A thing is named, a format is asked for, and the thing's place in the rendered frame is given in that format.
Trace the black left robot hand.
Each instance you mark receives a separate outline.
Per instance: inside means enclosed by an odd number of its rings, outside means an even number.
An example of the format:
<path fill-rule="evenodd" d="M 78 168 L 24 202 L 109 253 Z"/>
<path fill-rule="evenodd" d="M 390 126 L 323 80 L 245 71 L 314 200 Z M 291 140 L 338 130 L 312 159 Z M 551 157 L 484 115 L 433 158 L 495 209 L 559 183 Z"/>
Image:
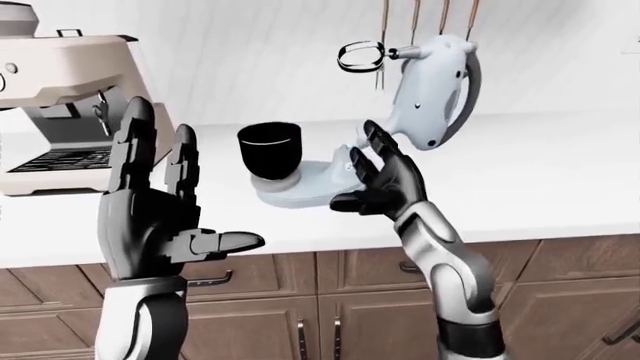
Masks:
<path fill-rule="evenodd" d="M 98 214 L 98 242 L 117 281 L 180 275 L 186 263 L 223 260 L 265 245 L 249 232 L 219 233 L 199 226 L 200 167 L 193 128 L 180 125 L 167 157 L 163 191 L 149 176 L 156 155 L 155 110 L 132 98 L 110 154 L 111 174 Z"/>

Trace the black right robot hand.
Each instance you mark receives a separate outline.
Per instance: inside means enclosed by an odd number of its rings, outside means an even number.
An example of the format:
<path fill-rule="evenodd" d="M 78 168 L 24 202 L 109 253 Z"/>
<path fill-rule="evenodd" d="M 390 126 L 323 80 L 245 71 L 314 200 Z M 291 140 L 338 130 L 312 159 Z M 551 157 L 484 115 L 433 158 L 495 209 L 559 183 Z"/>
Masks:
<path fill-rule="evenodd" d="M 329 207 L 336 212 L 385 215 L 397 221 L 410 206 L 427 200 L 424 179 L 415 162 L 401 152 L 393 137 L 380 125 L 368 120 L 363 130 L 384 166 L 378 169 L 360 149 L 350 149 L 356 176 L 365 188 L 336 195 Z"/>

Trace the pale blue mixer base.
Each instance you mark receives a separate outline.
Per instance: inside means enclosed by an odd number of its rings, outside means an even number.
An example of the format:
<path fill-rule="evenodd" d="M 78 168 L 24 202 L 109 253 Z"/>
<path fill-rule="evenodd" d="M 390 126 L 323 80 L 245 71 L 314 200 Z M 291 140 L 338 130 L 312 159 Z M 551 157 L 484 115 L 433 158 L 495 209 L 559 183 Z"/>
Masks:
<path fill-rule="evenodd" d="M 327 206 L 338 194 L 364 189 L 354 170 L 349 152 L 340 146 L 330 162 L 302 161 L 294 173 L 282 180 L 266 180 L 251 175 L 257 197 L 270 206 L 304 209 Z"/>

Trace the brown wooden base cabinet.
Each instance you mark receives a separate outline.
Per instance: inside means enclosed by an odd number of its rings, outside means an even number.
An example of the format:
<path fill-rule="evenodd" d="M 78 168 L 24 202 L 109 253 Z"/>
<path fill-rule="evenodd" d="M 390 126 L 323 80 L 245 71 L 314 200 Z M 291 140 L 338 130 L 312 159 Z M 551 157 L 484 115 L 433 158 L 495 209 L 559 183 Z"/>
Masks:
<path fill-rule="evenodd" d="M 602 338 L 640 318 L 640 236 L 473 245 L 490 260 L 494 301 L 514 360 L 640 360 L 630 339 Z M 190 279 L 233 278 L 189 291 L 180 360 L 437 360 L 432 298 L 398 248 L 232 257 L 188 266 Z M 0 269 L 0 360 L 93 360 L 110 278 L 99 264 Z"/>

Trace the black mixing bowl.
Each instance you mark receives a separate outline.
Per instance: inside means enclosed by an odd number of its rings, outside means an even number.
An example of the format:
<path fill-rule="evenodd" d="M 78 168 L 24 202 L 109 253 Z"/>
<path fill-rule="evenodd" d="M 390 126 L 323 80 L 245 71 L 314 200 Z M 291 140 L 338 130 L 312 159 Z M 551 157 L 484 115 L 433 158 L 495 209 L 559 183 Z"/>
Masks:
<path fill-rule="evenodd" d="M 302 159 L 302 131 L 289 122 L 264 122 L 237 133 L 242 161 L 254 176 L 281 180 L 290 176 Z"/>

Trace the cream espresso machine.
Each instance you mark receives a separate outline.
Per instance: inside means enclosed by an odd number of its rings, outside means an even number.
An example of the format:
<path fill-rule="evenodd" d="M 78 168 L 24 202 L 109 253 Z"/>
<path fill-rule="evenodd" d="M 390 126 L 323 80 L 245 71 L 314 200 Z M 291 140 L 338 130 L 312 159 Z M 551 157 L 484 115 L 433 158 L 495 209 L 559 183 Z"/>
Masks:
<path fill-rule="evenodd" d="M 0 1 L 0 111 L 23 110 L 50 144 L 0 173 L 0 193 L 105 191 L 129 101 L 151 98 L 128 35 L 38 38 L 31 5 Z"/>

